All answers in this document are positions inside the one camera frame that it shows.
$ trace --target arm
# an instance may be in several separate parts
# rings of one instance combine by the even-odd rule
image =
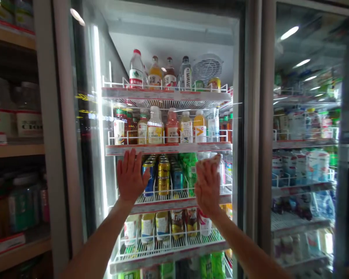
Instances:
[[[120,196],[109,215],[88,239],[81,251],[61,274],[66,278],[103,278],[117,237],[131,209],[150,178],[149,170],[141,176],[141,152],[126,151],[123,162],[117,164]]]
[[[208,215],[226,239],[247,277],[250,279],[286,279],[290,276],[271,259],[252,239],[245,235],[219,206],[220,175],[212,161],[197,163],[198,181],[195,196],[202,211]]]

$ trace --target wooden shelf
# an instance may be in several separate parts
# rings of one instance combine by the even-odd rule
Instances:
[[[44,254],[52,249],[50,237],[25,244],[0,255],[0,272]]]
[[[43,155],[44,144],[0,145],[0,158]]]
[[[36,50],[35,36],[17,26],[0,22],[0,41]]]

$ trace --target blue can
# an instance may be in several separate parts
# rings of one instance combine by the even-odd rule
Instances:
[[[145,191],[143,193],[144,196],[152,196],[154,195],[154,180],[155,180],[155,164],[153,162],[145,162],[142,165],[142,174],[145,173],[145,170],[149,168],[150,169],[150,179],[149,182],[146,185]]]

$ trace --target hand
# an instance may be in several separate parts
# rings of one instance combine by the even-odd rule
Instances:
[[[123,161],[117,162],[117,183],[120,192],[120,198],[132,203],[136,202],[139,195],[142,194],[150,179],[149,169],[141,175],[142,152],[138,153],[133,148],[130,152],[125,151]]]
[[[221,211],[219,206],[221,178],[217,168],[218,164],[210,160],[196,164],[198,180],[195,183],[195,197],[201,210],[211,219]]]

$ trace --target glass door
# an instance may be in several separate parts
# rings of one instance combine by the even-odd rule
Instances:
[[[341,272],[349,267],[349,10],[339,9],[344,14],[339,15],[332,13],[335,7],[308,6],[275,7],[274,86],[267,93],[267,110],[273,107],[271,254],[300,278],[344,278]]]
[[[126,150],[142,151],[152,174],[117,239],[109,278],[233,276],[232,252],[197,207],[194,183],[195,163],[221,154],[219,203],[237,222],[237,6],[217,15],[216,6],[72,1],[86,236],[119,196],[115,169]]]

